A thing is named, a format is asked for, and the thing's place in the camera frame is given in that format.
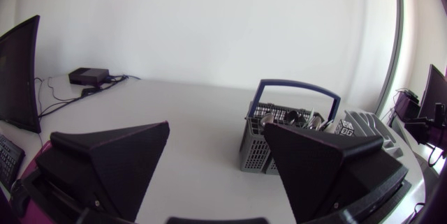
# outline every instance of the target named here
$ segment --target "keyboard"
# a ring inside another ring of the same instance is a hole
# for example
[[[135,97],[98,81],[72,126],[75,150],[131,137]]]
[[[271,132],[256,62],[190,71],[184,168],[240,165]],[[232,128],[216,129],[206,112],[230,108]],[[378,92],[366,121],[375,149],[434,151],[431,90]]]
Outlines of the keyboard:
[[[10,192],[25,152],[0,134],[0,182]]]

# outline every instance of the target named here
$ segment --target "white table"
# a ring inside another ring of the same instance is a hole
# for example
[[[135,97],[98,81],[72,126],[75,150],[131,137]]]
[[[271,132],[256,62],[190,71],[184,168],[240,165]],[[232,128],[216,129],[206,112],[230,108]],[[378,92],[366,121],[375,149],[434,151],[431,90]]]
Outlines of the white table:
[[[57,102],[46,82],[41,89],[43,108]],[[66,76],[52,79],[51,84],[59,98],[77,97],[84,88],[70,85]],[[279,176],[246,173],[239,169],[238,151],[244,117],[254,92],[127,80],[44,117],[41,136],[46,142],[54,131],[88,133],[167,120],[170,125],[168,143],[136,222],[165,223],[170,216],[199,219],[262,216],[271,223],[294,223]],[[261,100],[291,107],[315,107],[324,117],[332,105],[330,98],[308,94],[270,93]],[[336,122],[344,118],[344,110],[352,109],[341,104]],[[22,174],[40,149],[40,140],[37,134],[4,122],[0,122],[0,130],[25,150],[27,156],[20,169]],[[403,145],[404,155],[412,154],[400,138],[399,144]],[[409,168],[406,179],[413,186],[396,210],[385,219],[386,223],[402,222],[411,214],[414,204],[425,198],[422,173],[416,159],[407,158],[403,164]]]

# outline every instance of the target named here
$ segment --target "cutlery basket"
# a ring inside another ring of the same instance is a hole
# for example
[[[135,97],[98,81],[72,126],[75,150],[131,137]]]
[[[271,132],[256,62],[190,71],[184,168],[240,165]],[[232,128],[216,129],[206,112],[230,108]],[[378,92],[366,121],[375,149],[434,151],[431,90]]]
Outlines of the cutlery basket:
[[[240,169],[243,172],[258,173],[264,171],[266,174],[278,174],[277,167],[270,155],[270,148],[264,139],[263,128],[260,123],[266,113],[270,112],[273,114],[273,123],[287,125],[285,119],[286,115],[290,111],[295,110],[305,119],[305,121],[294,122],[290,125],[297,128],[303,127],[305,122],[309,121],[310,118],[311,112],[309,110],[278,106],[272,103],[259,103],[264,87],[267,85],[311,89],[334,98],[334,103],[332,104],[328,120],[335,118],[339,106],[340,97],[324,88],[290,80],[261,80],[254,99],[249,106],[244,136],[239,150]],[[313,117],[320,117],[321,121],[324,121],[323,117],[318,112],[315,112]]]

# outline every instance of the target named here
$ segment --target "black box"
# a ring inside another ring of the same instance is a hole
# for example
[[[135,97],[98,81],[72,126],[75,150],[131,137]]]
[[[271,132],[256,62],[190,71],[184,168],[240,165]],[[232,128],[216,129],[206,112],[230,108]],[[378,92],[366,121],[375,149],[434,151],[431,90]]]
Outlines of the black box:
[[[108,69],[79,68],[68,74],[71,84],[92,85],[100,87],[104,79],[109,76]]]

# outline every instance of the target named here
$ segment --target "basket handle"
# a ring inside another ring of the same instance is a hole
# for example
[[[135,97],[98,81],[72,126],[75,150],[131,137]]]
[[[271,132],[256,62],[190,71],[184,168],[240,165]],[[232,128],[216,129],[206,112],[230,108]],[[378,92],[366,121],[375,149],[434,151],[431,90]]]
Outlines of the basket handle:
[[[341,100],[341,98],[337,94],[335,94],[327,89],[324,89],[323,87],[319,87],[319,86],[316,86],[313,84],[307,84],[305,82],[293,81],[293,80],[261,80],[259,82],[258,90],[256,91],[256,94],[254,95],[253,103],[251,104],[251,108],[249,110],[248,117],[253,117],[256,107],[258,106],[259,100],[261,99],[261,95],[263,94],[264,87],[266,87],[267,85],[309,89],[312,91],[317,91],[319,93],[325,94],[331,98],[334,98],[334,102],[332,103],[332,108],[330,109],[328,121],[335,119],[335,115],[337,114],[338,106],[339,106],[340,100]]]

